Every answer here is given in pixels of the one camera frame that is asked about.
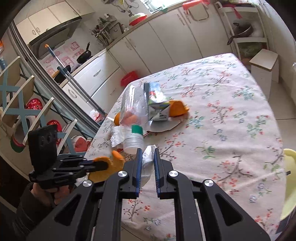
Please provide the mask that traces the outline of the person's left hand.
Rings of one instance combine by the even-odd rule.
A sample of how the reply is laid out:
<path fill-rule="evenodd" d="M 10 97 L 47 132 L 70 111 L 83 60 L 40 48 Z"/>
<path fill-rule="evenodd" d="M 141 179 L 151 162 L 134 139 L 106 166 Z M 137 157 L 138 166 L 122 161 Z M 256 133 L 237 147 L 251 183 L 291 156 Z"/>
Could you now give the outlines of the person's left hand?
<path fill-rule="evenodd" d="M 34 183 L 31 193 L 32 195 L 42 202 L 45 206 L 56 206 L 63 199 L 68 197 L 74 190 L 73 185 L 66 185 L 59 188 L 52 188 L 44 190 L 38 183 Z"/>

